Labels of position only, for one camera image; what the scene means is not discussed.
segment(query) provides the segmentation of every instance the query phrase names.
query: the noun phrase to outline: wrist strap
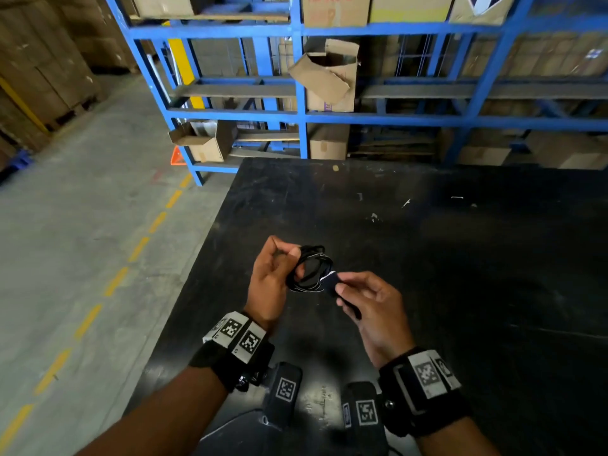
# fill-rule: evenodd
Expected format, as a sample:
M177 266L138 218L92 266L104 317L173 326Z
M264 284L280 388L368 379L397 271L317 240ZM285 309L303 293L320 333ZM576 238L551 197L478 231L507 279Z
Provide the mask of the wrist strap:
M230 393L241 376L255 372L256 353L266 337L266 331L247 315L231 312L203 337L189 365L211 368Z
M392 360L380 369L378 384L384 423L395 435L430 435L471 414L458 379L435 350L416 347Z

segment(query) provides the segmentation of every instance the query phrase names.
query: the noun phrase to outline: shelf rack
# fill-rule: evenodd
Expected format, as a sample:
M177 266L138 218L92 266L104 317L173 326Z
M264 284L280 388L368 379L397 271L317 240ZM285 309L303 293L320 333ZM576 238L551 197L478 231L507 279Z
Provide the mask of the shelf rack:
M535 0L516 0L505 23L499 27L467 25L449 22L422 23L371 23L365 27L310 28L301 22L300 0L290 2L268 2L263 0L224 0L225 5L213 7L211 15L194 16L189 19L172 19L170 25L162 25L159 20L132 22L119 0L107 0L108 5L126 42L145 77L156 103L170 129L176 128L179 120L233 120L266 123L269 130L279 130L280 124L297 124L299 129L299 149L302 159L308 158L307 123L348 123L405 127L452 127L456 128L453 143L449 148L445 163L452 164L458 159L460 150L467 142L474 128L516 128L519 130L572 130L582 132L608 132L608 119L592 117L590 114L599 101L608 99L608 73L587 79L510 79L498 78L515 40L525 33L550 33L568 31L583 33L608 31L608 14L537 16L531 13ZM239 12L244 1L250 2L249 19L223 23L216 21L222 12ZM602 12L605 6L597 10ZM265 22L255 20L263 13L274 13L275 19L288 22ZM465 63L469 47L477 34L496 37L496 47L490 55L483 74L478 79L461 79L460 71ZM308 111L305 104L305 89L291 78L273 76L270 37L291 38L293 59L298 60L307 37L344 37L371 35L435 35L436 41L429 54L425 76L368 79L358 81L358 93L376 99L376 113L338 113ZM458 49L447 76L436 78L438 63L446 38L457 35ZM256 68L259 76L217 77L202 76L196 62L191 40L193 39L241 39L251 38L255 49ZM194 74L191 85L179 86L174 68L167 61L163 48L169 39L181 39L187 60ZM143 40L150 40L156 48L161 64L173 88L170 98L164 91L154 64L148 60L142 47ZM246 103L235 110L213 109L210 97L225 95L225 91L245 98ZM204 109L184 108L190 96L202 97ZM297 101L296 111L279 111L277 97L293 97ZM263 109L252 109L253 99L263 102ZM435 114L426 114L424 104L418 106L416 114L386 113L387 98L444 99L456 110L446 114L447 105L439 106ZM533 99L539 107L537 117L500 117L481 115L486 99ZM555 99L588 99L574 115L562 110ZM280 146L271 145L271 149ZM230 157L226 163L197 163L185 147L180 148L184 160L198 185L202 185L202 172L236 173L238 160Z

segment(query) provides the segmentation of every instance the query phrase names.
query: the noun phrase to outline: concrete floor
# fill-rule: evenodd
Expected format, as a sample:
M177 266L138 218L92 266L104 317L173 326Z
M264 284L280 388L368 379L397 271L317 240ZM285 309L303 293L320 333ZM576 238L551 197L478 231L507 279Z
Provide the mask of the concrete floor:
M190 181L167 208L187 171L169 165L173 147L144 80L103 83L109 99L0 186L6 455L69 456L120 417L233 180ZM149 242L129 263L143 237Z

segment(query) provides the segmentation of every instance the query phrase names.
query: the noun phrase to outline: black table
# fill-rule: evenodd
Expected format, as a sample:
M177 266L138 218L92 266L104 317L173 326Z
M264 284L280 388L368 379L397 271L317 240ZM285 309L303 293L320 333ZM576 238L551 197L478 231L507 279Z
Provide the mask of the black table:
M451 364L504 455L605 453L605 173L247 159L127 411L242 308L270 234L323 244L338 269L372 270L400 289L418 343ZM270 447L255 416L243 418L207 453L346 454L340 386L376 379L355 326L324 295L290 293L272 342L273 362L304 371L293 428ZM232 394L216 423L262 397ZM265 449L254 442L265 438Z

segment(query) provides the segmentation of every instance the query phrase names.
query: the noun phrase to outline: orange safety cone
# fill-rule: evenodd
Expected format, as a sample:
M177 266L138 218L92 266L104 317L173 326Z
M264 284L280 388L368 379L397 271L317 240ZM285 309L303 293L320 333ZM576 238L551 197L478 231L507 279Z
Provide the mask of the orange safety cone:
M173 155L171 155L171 166L172 167L185 167L186 161L182 156L181 150L179 150L178 146L175 146L173 149Z

